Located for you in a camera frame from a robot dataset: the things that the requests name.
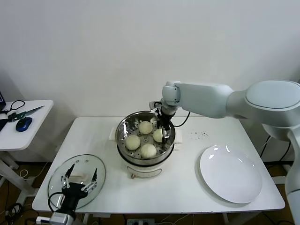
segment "computer mouse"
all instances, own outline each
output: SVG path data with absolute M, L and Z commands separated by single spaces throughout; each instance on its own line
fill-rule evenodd
M 32 122 L 32 118 L 31 117 L 25 117 L 23 119 L 20 119 L 18 122 L 17 122 L 17 125 L 15 126 L 15 129 L 19 132 L 23 132 L 25 130 L 28 129 L 29 125 L 31 124 Z

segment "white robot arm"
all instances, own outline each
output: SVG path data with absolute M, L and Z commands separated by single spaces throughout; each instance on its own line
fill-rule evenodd
M 223 84 L 167 82 L 163 87 L 161 112 L 172 117 L 178 107 L 211 118 L 232 116 L 262 123 L 274 138 L 290 140 L 295 161 L 285 182 L 285 191 L 296 224 L 300 224 L 300 84 L 263 81 L 244 91 Z

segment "white table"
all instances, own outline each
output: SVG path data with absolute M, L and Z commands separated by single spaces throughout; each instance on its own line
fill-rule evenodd
M 4 109 L 10 109 L 12 102 L 7 102 Z M 3 184 L 4 180 L 7 179 L 18 187 L 22 192 L 17 202 L 22 203 L 27 196 L 35 194 L 35 189 L 31 186 L 31 182 L 26 182 L 20 178 L 12 169 L 17 169 L 18 165 L 10 157 L 8 152 L 10 150 L 23 150 L 29 146 L 32 139 L 36 135 L 37 131 L 44 122 L 46 116 L 53 106 L 52 100 L 39 100 L 39 101 L 25 101 L 25 105 L 18 109 L 16 113 L 29 111 L 44 105 L 43 108 L 37 110 L 32 115 L 32 123 L 26 131 L 18 132 L 15 129 L 16 122 L 8 122 L 4 128 L 0 131 L 0 174 L 3 175 L 0 181 L 0 185 Z M 7 119 L 7 115 L 0 114 L 0 119 Z
M 183 144 L 166 160 L 162 173 L 154 178 L 130 179 L 121 168 L 116 143 L 110 131 L 122 118 L 77 118 L 62 144 L 36 198 L 33 209 L 49 211 L 48 182 L 67 159 L 81 154 L 101 158 L 106 181 L 100 194 L 78 213 L 224 213 L 277 210 L 285 202 L 240 122 L 233 118 L 191 117 L 180 127 Z M 184 118 L 173 118 L 180 124 Z M 262 176 L 262 191 L 249 204 L 234 204 L 212 193 L 199 179 L 197 164 L 201 153 L 214 144 L 240 146 L 254 161 Z

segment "power strip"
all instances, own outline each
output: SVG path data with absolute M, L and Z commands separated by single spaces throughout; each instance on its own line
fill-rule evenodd
M 154 219 L 128 219 L 127 225 L 154 225 Z

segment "glass lid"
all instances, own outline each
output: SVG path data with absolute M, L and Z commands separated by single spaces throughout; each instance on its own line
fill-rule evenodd
M 87 197 L 80 199 L 76 209 L 79 209 L 90 203 L 100 192 L 104 185 L 106 177 L 106 169 L 101 159 L 94 155 L 79 155 L 65 161 L 56 169 L 50 178 L 48 185 L 48 197 L 55 193 L 61 192 L 62 183 L 61 177 L 64 176 L 72 165 L 75 165 L 69 177 L 69 182 L 78 184 L 89 184 L 92 180 L 95 170 L 97 169 L 97 186 L 88 194 Z M 63 194 L 54 195 L 51 197 L 51 203 L 60 208 L 63 201 Z

